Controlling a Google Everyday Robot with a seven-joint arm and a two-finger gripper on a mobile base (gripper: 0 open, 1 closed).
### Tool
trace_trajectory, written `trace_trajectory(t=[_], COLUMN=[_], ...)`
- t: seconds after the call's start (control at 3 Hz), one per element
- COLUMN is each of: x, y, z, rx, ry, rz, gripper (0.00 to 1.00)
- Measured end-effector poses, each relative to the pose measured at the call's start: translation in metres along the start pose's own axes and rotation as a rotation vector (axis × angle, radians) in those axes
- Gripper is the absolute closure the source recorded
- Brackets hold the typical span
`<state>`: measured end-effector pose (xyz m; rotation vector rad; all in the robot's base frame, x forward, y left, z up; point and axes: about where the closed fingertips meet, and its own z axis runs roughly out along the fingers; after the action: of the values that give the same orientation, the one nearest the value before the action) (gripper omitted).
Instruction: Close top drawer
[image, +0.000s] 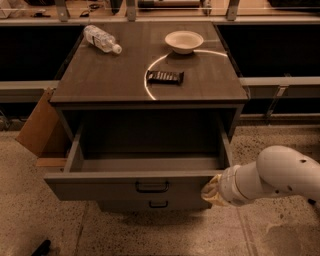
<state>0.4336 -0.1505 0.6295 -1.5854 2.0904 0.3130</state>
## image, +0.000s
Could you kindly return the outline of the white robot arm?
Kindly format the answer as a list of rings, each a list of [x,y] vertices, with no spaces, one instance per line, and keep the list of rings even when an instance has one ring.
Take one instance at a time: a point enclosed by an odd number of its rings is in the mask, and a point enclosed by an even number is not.
[[[219,206],[291,195],[320,200],[320,164],[284,146],[270,146],[254,162],[227,168],[201,190],[203,200]]]

